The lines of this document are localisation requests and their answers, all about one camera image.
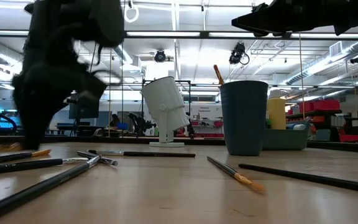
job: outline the security camera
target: security camera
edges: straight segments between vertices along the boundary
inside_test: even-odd
[[[166,55],[164,53],[164,50],[158,50],[157,53],[154,55],[154,60],[156,62],[164,62],[166,59]]]

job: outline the yellow bottle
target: yellow bottle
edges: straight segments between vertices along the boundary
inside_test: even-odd
[[[267,111],[272,129],[285,130],[285,100],[280,97],[280,90],[270,92],[270,99],[267,100]]]

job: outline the tray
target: tray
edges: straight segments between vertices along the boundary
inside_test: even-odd
[[[287,124],[304,124],[304,130],[274,130],[265,131],[263,150],[292,150],[300,151],[306,148],[310,129],[310,120],[291,121]]]

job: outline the workbench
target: workbench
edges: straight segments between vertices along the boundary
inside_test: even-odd
[[[117,167],[98,164],[88,172],[0,218],[9,224],[355,224],[358,192],[243,170],[238,163],[358,181],[358,153],[305,149],[263,151],[259,157],[229,156],[224,146],[149,148],[146,144],[55,143],[51,158],[76,151],[165,151],[195,158],[117,157]],[[258,194],[206,160],[211,156],[262,184]],[[59,174],[58,166],[0,174],[0,199]]]

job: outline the monitor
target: monitor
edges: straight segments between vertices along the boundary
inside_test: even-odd
[[[77,103],[70,103],[69,119],[85,119],[99,117],[99,101],[79,98]]]

